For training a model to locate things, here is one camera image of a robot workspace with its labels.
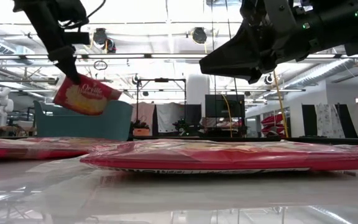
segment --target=white pillar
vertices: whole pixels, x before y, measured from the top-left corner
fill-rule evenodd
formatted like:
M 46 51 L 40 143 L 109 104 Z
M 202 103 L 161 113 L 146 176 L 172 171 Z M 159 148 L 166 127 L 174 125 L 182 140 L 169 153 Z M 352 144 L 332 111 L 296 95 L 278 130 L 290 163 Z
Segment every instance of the white pillar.
M 209 75 L 190 74 L 186 78 L 187 104 L 201 105 L 205 117 L 205 95 L 209 94 Z

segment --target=white humanoid robot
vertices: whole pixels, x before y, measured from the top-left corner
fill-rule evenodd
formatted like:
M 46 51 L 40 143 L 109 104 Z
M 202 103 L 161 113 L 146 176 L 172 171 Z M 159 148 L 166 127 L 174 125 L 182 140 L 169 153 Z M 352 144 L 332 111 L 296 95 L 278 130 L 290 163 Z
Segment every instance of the white humanoid robot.
M 13 111 L 13 101 L 8 98 L 10 88 L 0 87 L 0 126 L 7 123 L 7 113 Z

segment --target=plastic-wrapped tray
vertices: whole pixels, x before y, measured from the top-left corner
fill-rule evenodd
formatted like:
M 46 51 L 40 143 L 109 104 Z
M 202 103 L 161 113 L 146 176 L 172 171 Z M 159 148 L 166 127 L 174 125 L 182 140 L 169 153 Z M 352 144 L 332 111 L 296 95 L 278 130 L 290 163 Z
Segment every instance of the plastic-wrapped tray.
M 358 169 L 357 146 L 176 139 L 134 141 L 125 145 L 91 153 L 81 162 L 101 169 L 161 174 Z
M 119 141 L 90 138 L 0 139 L 0 158 L 54 159 L 113 150 Z

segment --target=snack bag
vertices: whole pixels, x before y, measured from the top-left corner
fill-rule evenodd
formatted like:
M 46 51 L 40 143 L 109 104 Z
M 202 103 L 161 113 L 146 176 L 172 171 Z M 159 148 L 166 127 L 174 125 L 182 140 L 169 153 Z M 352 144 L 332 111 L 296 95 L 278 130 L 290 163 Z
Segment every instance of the snack bag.
M 85 75 L 79 75 L 81 84 L 66 78 L 53 102 L 77 113 L 101 115 L 109 100 L 118 100 L 121 92 Z

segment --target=reflective tabletop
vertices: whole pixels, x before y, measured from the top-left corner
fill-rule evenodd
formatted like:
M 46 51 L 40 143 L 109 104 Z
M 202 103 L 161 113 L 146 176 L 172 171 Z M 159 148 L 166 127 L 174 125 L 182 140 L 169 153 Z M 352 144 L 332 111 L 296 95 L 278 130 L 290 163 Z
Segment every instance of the reflective tabletop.
M 0 161 L 0 223 L 358 223 L 358 171 L 151 175 Z

